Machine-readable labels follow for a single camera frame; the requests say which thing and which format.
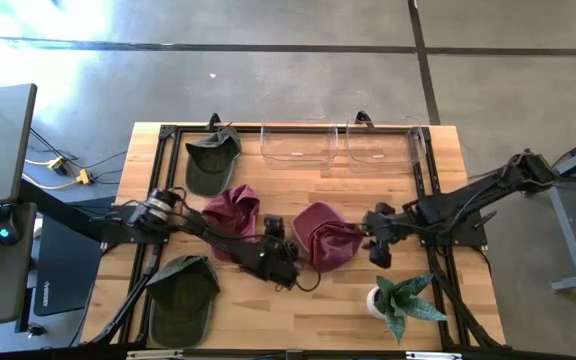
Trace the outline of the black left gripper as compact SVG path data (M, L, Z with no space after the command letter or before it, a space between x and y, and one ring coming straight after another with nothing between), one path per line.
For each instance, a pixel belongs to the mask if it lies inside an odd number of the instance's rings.
M290 290L296 284L299 274L295 265L298 249L285 240L282 217L267 215L263 224L264 233L256 245L258 264L255 276Z

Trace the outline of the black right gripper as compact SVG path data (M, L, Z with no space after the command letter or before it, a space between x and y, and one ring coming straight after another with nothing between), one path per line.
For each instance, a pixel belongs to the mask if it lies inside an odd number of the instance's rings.
M413 217L407 213L397 214L393 207L384 202L377 203L373 211L367 212L362 227L368 237L373 237L373 240L363 243L362 248L369 251L369 260L380 268L391 267L391 244L421 230Z

